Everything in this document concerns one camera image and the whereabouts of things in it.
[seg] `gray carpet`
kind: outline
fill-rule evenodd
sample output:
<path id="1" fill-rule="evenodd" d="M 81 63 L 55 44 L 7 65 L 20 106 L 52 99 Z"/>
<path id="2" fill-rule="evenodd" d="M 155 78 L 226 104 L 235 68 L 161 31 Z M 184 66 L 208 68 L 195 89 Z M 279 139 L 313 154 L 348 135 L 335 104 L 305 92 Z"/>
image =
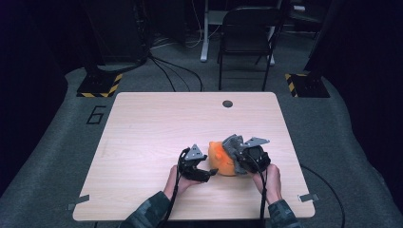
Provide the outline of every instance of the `gray carpet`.
<path id="1" fill-rule="evenodd" d="M 311 36 L 282 33 L 275 50 L 276 64 L 270 69 L 266 87 L 267 91 L 278 96 L 299 161 L 317 172 L 335 189 L 345 210 L 345 227 L 403 227 L 402 215 L 393 204 L 387 186 L 367 162 L 364 151 L 355 140 L 348 110 L 335 88 L 323 79 L 331 98 L 291 96 L 284 74 L 303 73 L 313 42 Z M 197 72 L 205 91 L 217 91 L 218 44 L 217 39 L 211 40 L 207 63 L 200 62 L 202 44 L 195 47 L 166 45 L 154 47 L 151 52 L 156 57 Z M 255 60 L 246 57 L 238 60 L 224 58 L 222 90 L 260 91 L 265 63 L 260 61 L 256 70 Z M 177 91 L 187 91 L 186 85 L 190 91 L 200 89 L 196 77 L 172 68 L 182 77 L 170 69 L 166 70 Z M 66 207 L 80 194 L 115 96 L 76 97 L 76 89 L 85 76 L 83 69 L 66 75 L 69 88 L 64 103 L 0 199 L 0 227 L 94 227 L 93 222 L 73 220 L 72 211 L 67 211 Z M 117 90 L 137 91 L 172 91 L 172 86 L 163 72 L 148 60 L 143 66 L 125 73 Z M 101 123 L 86 124 L 96 105 L 105 106 L 97 109 L 105 113 Z M 315 202 L 316 214 L 312 218 L 302 219 L 303 224 L 306 227 L 340 227 L 341 209 L 331 189 L 310 171 L 303 169 L 303 174 L 310 192 L 320 197 Z M 115 227 L 117 223 L 99 222 L 98 227 Z M 206 221 L 170 224 L 172 227 L 215 225 L 224 224 Z"/>

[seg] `black equipment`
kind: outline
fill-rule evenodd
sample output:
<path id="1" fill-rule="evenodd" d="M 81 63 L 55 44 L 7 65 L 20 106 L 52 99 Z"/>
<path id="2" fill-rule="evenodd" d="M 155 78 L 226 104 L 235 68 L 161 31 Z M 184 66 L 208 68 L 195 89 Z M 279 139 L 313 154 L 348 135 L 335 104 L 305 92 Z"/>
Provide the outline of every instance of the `black equipment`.
<path id="1" fill-rule="evenodd" d="M 268 142 L 268 140 L 253 137 L 246 143 L 243 143 L 241 146 L 245 148 L 236 154 L 240 167 L 251 173 L 265 171 L 271 160 L 267 152 L 264 152 L 260 145 Z"/>
<path id="2" fill-rule="evenodd" d="M 197 165 L 206 159 L 207 155 L 203 155 L 195 144 L 192 148 L 187 147 L 182 151 L 178 160 L 179 172 L 189 180 L 208 182 L 210 177 L 216 175 L 219 169 L 211 169 L 210 171 L 198 169 Z"/>
<path id="3" fill-rule="evenodd" d="M 271 161 L 260 145 L 245 148 L 237 156 L 237 160 L 242 168 L 251 173 L 263 172 Z"/>

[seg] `desk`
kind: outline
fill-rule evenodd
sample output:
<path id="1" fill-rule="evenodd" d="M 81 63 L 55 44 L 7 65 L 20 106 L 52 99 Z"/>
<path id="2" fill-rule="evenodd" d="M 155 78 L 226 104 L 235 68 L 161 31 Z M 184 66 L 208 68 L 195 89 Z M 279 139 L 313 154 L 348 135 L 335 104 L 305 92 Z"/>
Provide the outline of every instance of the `desk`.
<path id="1" fill-rule="evenodd" d="M 282 0 L 278 0 L 277 7 L 279 8 L 281 5 Z M 208 34 L 208 26 L 209 25 L 222 25 L 222 20 L 225 16 L 227 11 L 224 10 L 210 10 L 208 8 L 208 0 L 204 0 L 204 38 L 202 42 L 202 48 L 201 48 L 201 61 L 206 62 L 207 57 L 208 57 L 208 43 L 209 43 L 209 34 Z M 275 29 L 270 28 L 268 38 L 270 38 Z M 274 56 L 272 57 L 272 60 L 270 61 L 270 66 L 273 66 L 275 64 L 275 58 Z"/>
<path id="2" fill-rule="evenodd" d="M 163 190 L 183 149 L 196 143 L 208 155 L 210 141 L 232 134 L 270 140 L 262 147 L 281 171 L 283 197 L 297 217 L 313 216 L 313 203 L 297 198 L 308 188 L 274 93 L 148 92 L 117 95 L 80 194 L 89 200 L 74 219 L 125 219 Z M 208 161 L 198 168 L 209 170 Z M 249 176 L 216 175 L 179 196 L 170 219 L 258 219 L 260 199 Z"/>

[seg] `hand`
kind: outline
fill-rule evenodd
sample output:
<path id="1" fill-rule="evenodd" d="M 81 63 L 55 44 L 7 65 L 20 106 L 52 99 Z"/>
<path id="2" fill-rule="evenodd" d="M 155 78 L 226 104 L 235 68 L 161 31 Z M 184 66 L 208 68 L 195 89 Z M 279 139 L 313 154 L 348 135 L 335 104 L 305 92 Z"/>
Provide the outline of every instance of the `hand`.
<path id="1" fill-rule="evenodd" d="M 172 196 L 174 194 L 174 188 L 175 188 L 175 182 L 176 182 L 176 177 L 177 176 L 177 165 L 172 166 L 171 171 L 169 173 L 168 180 L 166 181 L 166 186 L 163 190 L 165 195 L 169 198 L 169 200 L 172 199 Z M 196 180 L 189 180 L 184 177 L 181 177 L 178 183 L 178 195 L 182 194 L 186 189 L 192 185 L 195 184 L 200 184 L 202 183 L 201 181 L 196 181 Z"/>
<path id="2" fill-rule="evenodd" d="M 263 172 L 263 177 L 266 177 L 267 172 L 267 181 L 266 181 L 266 201 L 267 203 L 272 204 L 277 202 L 278 200 L 282 200 L 281 196 L 281 180 L 279 169 L 275 164 L 269 164 L 267 169 Z M 261 182 L 261 177 L 259 173 L 251 174 L 252 180 L 257 186 L 259 192 L 263 190 L 263 183 Z"/>

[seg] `wrist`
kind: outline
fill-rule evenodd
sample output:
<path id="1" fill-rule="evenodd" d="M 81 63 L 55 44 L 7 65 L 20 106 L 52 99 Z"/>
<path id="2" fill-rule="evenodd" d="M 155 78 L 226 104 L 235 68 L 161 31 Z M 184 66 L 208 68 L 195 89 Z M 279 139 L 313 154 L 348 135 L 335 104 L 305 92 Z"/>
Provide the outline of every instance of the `wrist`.
<path id="1" fill-rule="evenodd" d="M 275 203 L 275 202 L 277 202 L 277 201 L 279 201 L 279 200 L 282 200 L 282 196 L 281 195 L 277 195 L 277 194 L 275 194 L 275 195 L 270 195 L 270 194 L 268 194 L 267 196 L 266 196 L 266 201 L 267 201 L 267 203 L 270 205 L 270 204 L 273 204 L 273 203 Z"/>

